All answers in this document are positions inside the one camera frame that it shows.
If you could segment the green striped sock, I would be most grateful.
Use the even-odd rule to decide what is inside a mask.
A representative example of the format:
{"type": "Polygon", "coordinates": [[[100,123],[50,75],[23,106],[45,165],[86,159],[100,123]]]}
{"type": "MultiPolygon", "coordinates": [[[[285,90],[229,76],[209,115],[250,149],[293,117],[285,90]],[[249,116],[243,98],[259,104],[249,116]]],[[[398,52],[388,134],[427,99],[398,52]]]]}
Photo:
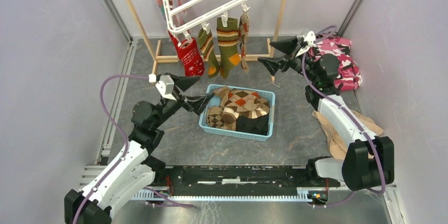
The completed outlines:
{"type": "Polygon", "coordinates": [[[198,44],[203,55],[203,59],[208,63],[209,66],[207,72],[208,77],[216,77],[220,70],[220,64],[214,52],[214,41],[212,33],[206,32],[204,29],[200,29],[198,34],[198,44]]]}
{"type": "Polygon", "coordinates": [[[237,50],[239,37],[238,20],[227,18],[227,26],[224,26],[222,17],[217,18],[217,41],[220,52],[220,75],[227,79],[230,71],[240,63],[240,55],[237,50]]]}

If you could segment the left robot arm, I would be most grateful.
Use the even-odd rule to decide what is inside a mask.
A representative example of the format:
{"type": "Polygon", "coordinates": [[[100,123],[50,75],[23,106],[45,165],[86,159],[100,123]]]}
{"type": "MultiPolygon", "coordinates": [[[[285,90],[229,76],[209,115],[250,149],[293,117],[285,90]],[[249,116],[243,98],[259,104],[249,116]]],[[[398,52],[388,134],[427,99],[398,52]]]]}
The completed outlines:
{"type": "Polygon", "coordinates": [[[200,76],[149,74],[142,80],[153,84],[160,101],[140,101],[133,108],[130,135],[122,133],[124,146],[102,172],[79,191],[64,198],[65,223],[111,223],[122,207],[147,185],[161,185],[166,179],[165,163],[151,154],[164,131],[159,127],[179,109],[200,115],[213,93],[189,97],[183,94],[200,76]]]}

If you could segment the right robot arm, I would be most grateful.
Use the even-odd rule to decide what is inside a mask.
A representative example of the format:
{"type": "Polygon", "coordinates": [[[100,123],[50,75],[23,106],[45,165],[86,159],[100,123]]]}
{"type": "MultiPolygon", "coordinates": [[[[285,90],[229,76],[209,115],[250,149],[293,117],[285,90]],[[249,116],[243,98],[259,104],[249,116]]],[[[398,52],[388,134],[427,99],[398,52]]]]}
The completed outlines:
{"type": "Polygon", "coordinates": [[[343,182],[351,191],[367,189],[384,193],[394,181],[394,144],[387,137],[364,125],[348,108],[334,81],[339,75],[336,55],[323,54],[314,59],[310,53],[317,39],[313,31],[289,39],[271,41],[270,46],[283,53],[281,57],[258,58],[271,76],[291,69],[306,82],[306,100],[320,113],[344,140],[347,152],[342,160],[318,157],[309,160],[305,171],[308,184],[318,186],[326,179],[343,182]]]}

